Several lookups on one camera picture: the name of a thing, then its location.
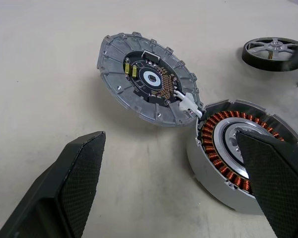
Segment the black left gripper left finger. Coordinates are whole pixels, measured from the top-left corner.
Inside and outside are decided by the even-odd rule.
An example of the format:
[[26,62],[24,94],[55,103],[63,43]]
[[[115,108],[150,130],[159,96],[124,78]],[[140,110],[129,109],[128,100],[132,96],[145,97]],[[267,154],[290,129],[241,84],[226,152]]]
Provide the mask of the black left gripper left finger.
[[99,181],[106,134],[69,142],[30,186],[0,238],[81,238]]

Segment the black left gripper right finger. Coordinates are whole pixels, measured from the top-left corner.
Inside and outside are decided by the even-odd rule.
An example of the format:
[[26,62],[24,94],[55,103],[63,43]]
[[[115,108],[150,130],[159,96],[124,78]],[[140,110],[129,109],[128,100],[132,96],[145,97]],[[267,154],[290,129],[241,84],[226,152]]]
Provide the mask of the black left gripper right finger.
[[236,135],[252,192],[277,238],[298,238],[298,144]]

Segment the black spoked rotor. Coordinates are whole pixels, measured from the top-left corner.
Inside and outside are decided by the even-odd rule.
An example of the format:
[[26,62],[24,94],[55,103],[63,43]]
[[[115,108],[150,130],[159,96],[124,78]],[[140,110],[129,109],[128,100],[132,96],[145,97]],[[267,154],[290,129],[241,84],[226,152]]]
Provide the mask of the black spoked rotor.
[[281,37],[250,40],[243,46],[242,60],[257,69],[287,72],[287,61],[298,48],[298,41]]

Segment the silver motor housing copper windings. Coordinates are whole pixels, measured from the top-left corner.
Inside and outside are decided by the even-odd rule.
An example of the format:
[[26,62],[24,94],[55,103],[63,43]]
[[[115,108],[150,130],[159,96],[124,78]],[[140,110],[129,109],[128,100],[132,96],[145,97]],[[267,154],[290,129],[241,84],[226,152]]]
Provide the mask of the silver motor housing copper windings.
[[237,212],[262,215],[236,134],[244,130],[298,143],[298,133],[277,115],[243,100],[208,104],[187,140],[187,156],[197,181],[217,200]]

